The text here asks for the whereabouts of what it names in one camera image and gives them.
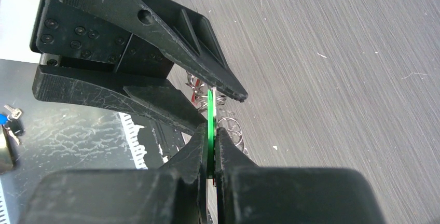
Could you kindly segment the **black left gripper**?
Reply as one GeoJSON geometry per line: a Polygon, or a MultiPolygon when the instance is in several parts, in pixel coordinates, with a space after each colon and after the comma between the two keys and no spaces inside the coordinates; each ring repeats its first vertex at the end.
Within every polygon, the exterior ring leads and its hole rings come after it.
{"type": "Polygon", "coordinates": [[[248,98],[208,18],[173,0],[40,0],[30,49],[62,66],[37,67],[32,92],[42,102],[137,115],[192,135],[207,120],[162,79],[173,62],[236,101],[248,98]]]}

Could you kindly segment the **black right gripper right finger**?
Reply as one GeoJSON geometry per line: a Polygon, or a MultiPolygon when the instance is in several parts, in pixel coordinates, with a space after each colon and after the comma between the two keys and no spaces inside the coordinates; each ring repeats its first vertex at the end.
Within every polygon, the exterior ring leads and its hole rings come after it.
{"type": "Polygon", "coordinates": [[[219,223],[385,223],[372,188],[356,170],[263,167],[217,130],[219,223]]]}

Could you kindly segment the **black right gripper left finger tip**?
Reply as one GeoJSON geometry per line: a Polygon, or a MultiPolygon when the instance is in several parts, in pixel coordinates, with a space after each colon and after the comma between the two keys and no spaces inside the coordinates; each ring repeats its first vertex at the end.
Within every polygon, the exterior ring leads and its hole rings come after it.
{"type": "Polygon", "coordinates": [[[19,223],[207,223],[207,126],[146,170],[64,170],[44,177],[19,223]]]}

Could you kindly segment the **green key tag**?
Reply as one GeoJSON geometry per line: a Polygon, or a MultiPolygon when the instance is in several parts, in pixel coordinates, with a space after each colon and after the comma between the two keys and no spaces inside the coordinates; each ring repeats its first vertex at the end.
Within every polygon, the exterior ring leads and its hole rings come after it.
{"type": "Polygon", "coordinates": [[[214,178],[215,171],[215,136],[216,136],[216,88],[212,87],[207,94],[207,137],[208,137],[208,160],[207,176],[214,178]]]}

